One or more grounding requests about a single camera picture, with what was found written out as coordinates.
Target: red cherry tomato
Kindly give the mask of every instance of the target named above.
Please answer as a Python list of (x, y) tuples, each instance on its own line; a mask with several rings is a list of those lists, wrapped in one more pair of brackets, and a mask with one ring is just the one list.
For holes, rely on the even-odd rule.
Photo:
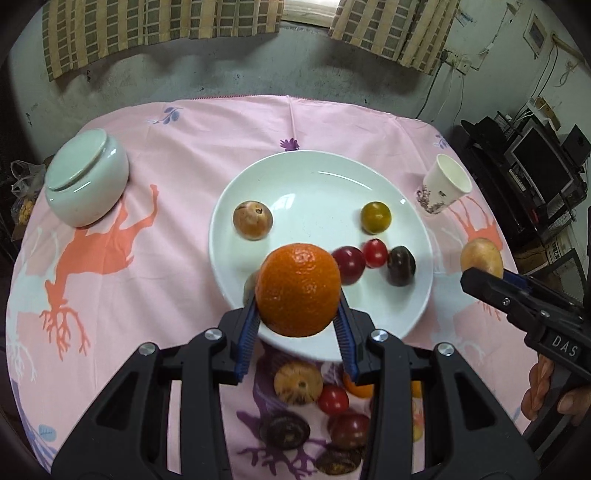
[(379, 268), (388, 260), (388, 248), (379, 238), (365, 242), (362, 252), (368, 268)]
[(349, 396), (344, 388), (325, 385), (318, 399), (318, 407), (327, 415), (337, 415), (349, 408)]

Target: electrical outlet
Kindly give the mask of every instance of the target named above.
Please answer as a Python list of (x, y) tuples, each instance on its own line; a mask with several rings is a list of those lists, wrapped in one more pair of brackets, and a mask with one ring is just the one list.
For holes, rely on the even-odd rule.
[(466, 75), (469, 71), (470, 71), (470, 67), (472, 66), (472, 61), (467, 58), (466, 56), (463, 56), (460, 58), (457, 66), (456, 66), (456, 70), (464, 75)]
[(455, 69), (457, 67), (457, 64), (459, 63), (459, 61), (460, 61), (460, 56), (456, 52), (451, 51), (451, 50), (447, 51), (447, 58), (445, 60), (445, 63), (447, 63), (448, 65), (451, 65), (452, 68)]
[(467, 56), (460, 55), (459, 53), (451, 50), (447, 51), (445, 63), (451, 65), (452, 69), (457, 70), (463, 75), (466, 75), (470, 70), (470, 66), (472, 66), (472, 61)]

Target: black monitor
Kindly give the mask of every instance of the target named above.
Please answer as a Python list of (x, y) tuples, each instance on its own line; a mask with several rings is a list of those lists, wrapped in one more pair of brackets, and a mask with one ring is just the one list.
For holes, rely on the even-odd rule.
[(506, 155), (513, 158), (511, 163), (517, 161), (546, 204), (573, 181), (559, 147), (535, 121), (525, 126), (523, 135), (513, 142)]

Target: orange deer print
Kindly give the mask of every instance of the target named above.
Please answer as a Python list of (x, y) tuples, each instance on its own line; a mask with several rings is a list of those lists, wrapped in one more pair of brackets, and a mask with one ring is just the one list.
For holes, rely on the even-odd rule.
[[(460, 222), (462, 228), (466, 232), (466, 235), (468, 236), (467, 241), (470, 242), (476, 238), (488, 238), (499, 249), (499, 252), (501, 252), (504, 248), (504, 244), (503, 244), (503, 240), (501, 239), (501, 235), (499, 234), (499, 228), (498, 228), (495, 218), (493, 218), (491, 221), (489, 219), (488, 215), (486, 214), (486, 212), (484, 211), (484, 209), (473, 198), (466, 197), (466, 200), (470, 200), (474, 205), (476, 205), (478, 207), (478, 209), (482, 212), (482, 215), (484, 216), (485, 223), (486, 223), (486, 226), (483, 228), (479, 228), (479, 229), (474, 228), (474, 225), (472, 224), (472, 220), (470, 218), (470, 214), (468, 213), (468, 209), (466, 208), (466, 205), (463, 203), (463, 201), (461, 199), (458, 200), (457, 202), (460, 205), (462, 205), (462, 208), (464, 209), (464, 213), (466, 214), (465, 220), (450, 207), (451, 212), (454, 214), (454, 216), (457, 218), (457, 221)], [(499, 321), (501, 320), (501, 316), (499, 315), (499, 311), (497, 309), (494, 309), (493, 307), (491, 307), (490, 305), (488, 305), (486, 303), (482, 303), (482, 307), (484, 308), (484, 310), (486, 312), (488, 312), (488, 314), (491, 317), (494, 312), (496, 319)]]
[(39, 316), (43, 318), (43, 330), (47, 331), (50, 343), (55, 332), (60, 360), (63, 360), (63, 354), (68, 351), (72, 336), (67, 321), (68, 315), (74, 318), (80, 331), (78, 352), (86, 355), (86, 349), (90, 347), (90, 340), (86, 336), (78, 312), (67, 306), (68, 301), (64, 298), (68, 277), (78, 273), (108, 275), (129, 267), (134, 260), (131, 248), (135, 237), (144, 228), (152, 226), (158, 213), (158, 188), (156, 185), (150, 185), (150, 188), (152, 189), (153, 205), (150, 215), (122, 229), (121, 225), (128, 216), (125, 198), (122, 197), (119, 213), (110, 230), (106, 233), (88, 235), (88, 229), (76, 229), (73, 240), (66, 245), (57, 262), (55, 283), (49, 280), (45, 281), (45, 290), (51, 310), (44, 310)]

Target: white paper cup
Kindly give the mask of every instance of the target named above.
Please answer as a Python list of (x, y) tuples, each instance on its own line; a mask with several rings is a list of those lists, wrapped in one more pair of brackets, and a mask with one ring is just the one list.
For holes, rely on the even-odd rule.
[(440, 153), (417, 190), (417, 203), (435, 215), (472, 191), (472, 179), (453, 158)]

